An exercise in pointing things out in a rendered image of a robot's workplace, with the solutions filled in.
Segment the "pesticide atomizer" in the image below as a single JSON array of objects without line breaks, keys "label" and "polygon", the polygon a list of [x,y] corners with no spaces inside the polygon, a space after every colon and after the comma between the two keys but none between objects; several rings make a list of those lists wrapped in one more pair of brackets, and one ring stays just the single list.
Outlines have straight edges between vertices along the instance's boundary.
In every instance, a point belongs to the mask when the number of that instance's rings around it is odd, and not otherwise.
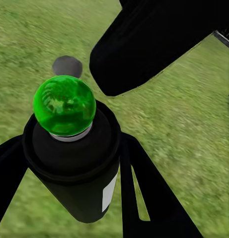
[{"label": "pesticide atomizer", "polygon": [[86,224],[111,203],[120,166],[122,131],[114,113],[80,78],[83,64],[61,56],[55,77],[41,84],[24,127],[28,167],[66,210]]}]

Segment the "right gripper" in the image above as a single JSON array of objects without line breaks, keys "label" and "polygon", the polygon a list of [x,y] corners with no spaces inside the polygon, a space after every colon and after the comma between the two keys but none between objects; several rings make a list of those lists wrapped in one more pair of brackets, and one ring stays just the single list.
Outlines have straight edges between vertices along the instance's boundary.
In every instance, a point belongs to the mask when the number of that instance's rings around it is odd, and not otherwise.
[{"label": "right gripper", "polygon": [[90,54],[107,97],[145,84],[223,25],[229,0],[119,0],[121,13]]}]

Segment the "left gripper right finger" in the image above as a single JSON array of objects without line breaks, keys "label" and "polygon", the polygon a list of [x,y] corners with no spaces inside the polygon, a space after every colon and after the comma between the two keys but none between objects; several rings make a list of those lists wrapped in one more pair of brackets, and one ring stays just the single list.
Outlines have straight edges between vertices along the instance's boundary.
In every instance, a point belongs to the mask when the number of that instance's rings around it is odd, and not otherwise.
[{"label": "left gripper right finger", "polygon": [[[120,151],[123,238],[203,238],[139,141],[122,132]],[[132,169],[150,221],[139,217]]]}]

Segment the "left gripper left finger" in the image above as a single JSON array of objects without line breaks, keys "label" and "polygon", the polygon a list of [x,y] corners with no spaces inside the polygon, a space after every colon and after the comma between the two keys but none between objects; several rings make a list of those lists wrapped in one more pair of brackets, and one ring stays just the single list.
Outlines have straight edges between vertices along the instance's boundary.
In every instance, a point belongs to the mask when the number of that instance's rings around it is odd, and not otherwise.
[{"label": "left gripper left finger", "polygon": [[0,222],[28,168],[22,138],[23,134],[0,145]]}]

